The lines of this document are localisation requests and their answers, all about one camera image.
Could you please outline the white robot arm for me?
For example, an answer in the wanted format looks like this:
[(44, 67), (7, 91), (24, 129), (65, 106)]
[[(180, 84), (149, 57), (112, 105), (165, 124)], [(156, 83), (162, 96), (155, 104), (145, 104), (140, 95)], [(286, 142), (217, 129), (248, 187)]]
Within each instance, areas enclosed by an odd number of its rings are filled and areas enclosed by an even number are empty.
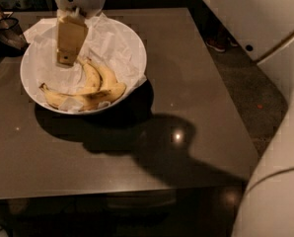
[[(210, 36), (223, 26), (263, 74), (229, 87), (235, 104), (266, 104), (278, 122), (244, 192), (204, 189), (196, 230), (175, 225), (152, 237), (294, 237), (294, 0), (201, 2), (214, 18)], [(118, 237), (147, 236), (126, 229)]]

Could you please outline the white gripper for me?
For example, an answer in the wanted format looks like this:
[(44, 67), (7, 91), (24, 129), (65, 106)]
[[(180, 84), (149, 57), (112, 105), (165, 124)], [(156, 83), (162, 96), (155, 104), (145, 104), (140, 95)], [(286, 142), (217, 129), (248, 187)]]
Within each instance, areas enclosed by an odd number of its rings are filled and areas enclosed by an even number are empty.
[(57, 17), (57, 61), (72, 65), (88, 34), (85, 18), (99, 15), (106, 0), (55, 0)]

